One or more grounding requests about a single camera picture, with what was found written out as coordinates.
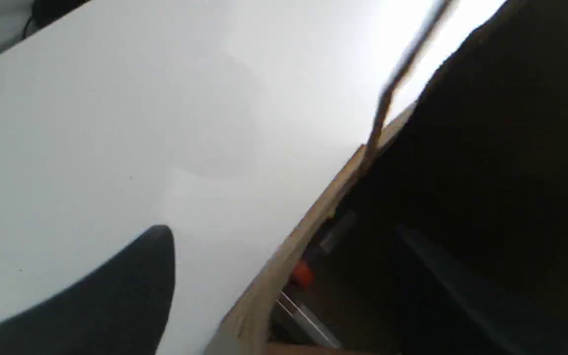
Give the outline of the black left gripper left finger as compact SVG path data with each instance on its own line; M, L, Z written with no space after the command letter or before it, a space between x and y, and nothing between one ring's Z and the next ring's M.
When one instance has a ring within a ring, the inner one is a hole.
M75 284L1 321L0 355L154 355L174 292L174 236L153 225Z

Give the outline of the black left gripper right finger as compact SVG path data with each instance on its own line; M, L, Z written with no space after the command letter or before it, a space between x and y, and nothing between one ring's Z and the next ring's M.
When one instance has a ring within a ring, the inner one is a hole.
M395 229L404 355L568 355L568 322L541 312L413 229Z

